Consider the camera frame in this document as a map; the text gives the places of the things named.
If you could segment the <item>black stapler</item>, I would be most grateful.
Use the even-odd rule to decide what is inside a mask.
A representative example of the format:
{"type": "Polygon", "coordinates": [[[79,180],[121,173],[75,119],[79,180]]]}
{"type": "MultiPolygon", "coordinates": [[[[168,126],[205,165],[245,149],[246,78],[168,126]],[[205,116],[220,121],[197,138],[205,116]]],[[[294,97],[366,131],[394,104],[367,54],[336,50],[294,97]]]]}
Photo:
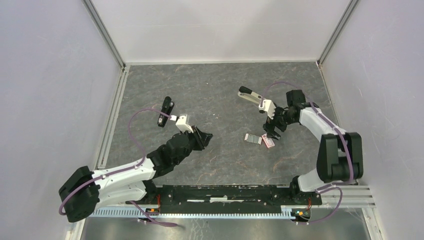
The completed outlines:
{"type": "Polygon", "coordinates": [[[175,103],[172,101],[172,98],[170,96],[166,96],[162,103],[162,107],[161,107],[159,117],[157,120],[157,125],[159,127],[161,128],[165,127],[174,106],[175,106],[175,103]]]}

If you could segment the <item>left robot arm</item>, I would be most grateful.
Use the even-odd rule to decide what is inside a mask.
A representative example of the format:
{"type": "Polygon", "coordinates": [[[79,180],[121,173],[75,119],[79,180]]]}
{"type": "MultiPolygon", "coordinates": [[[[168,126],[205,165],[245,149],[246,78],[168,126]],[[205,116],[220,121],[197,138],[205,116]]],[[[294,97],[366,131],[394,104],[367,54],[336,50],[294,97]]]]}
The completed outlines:
{"type": "Polygon", "coordinates": [[[139,200],[151,204],[157,198],[153,179],[173,171],[193,151],[204,150],[212,138],[193,126],[134,162],[103,170],[81,166],[58,191],[58,213],[75,223],[102,207],[139,200]]]}

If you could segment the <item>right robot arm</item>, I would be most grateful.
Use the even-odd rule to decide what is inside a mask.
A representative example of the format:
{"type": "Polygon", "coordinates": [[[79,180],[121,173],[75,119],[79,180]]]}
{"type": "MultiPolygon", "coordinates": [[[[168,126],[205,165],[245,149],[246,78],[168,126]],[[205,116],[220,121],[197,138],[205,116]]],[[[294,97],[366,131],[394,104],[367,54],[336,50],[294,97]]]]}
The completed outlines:
{"type": "Polygon", "coordinates": [[[263,125],[267,137],[278,140],[275,131],[284,132],[288,125],[306,127],[319,141],[316,167],[308,173],[293,178],[289,199],[302,204],[309,192],[323,191],[334,185],[348,185],[364,174],[362,137],[357,132],[348,132],[329,120],[319,106],[307,101],[302,90],[286,93],[287,107],[277,106],[270,99],[262,99],[258,109],[267,114],[263,125]]]}

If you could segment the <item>staple tray box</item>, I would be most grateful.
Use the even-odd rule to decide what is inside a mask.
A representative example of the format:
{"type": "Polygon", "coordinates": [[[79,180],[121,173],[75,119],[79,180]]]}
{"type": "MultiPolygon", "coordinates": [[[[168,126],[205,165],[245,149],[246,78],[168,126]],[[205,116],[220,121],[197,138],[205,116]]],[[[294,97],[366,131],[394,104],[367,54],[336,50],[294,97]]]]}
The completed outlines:
{"type": "Polygon", "coordinates": [[[245,134],[244,140],[248,143],[257,144],[257,145],[261,145],[263,141],[263,139],[260,136],[249,134],[249,133],[245,134]]]}

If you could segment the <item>red white staple box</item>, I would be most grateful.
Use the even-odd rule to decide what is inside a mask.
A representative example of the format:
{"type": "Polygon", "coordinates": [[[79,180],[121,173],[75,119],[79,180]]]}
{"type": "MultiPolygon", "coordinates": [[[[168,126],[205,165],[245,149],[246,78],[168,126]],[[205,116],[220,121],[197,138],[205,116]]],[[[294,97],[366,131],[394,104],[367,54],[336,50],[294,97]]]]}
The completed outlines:
{"type": "Polygon", "coordinates": [[[273,148],[275,146],[274,141],[271,138],[268,138],[266,133],[263,134],[261,138],[267,149],[273,148]]]}

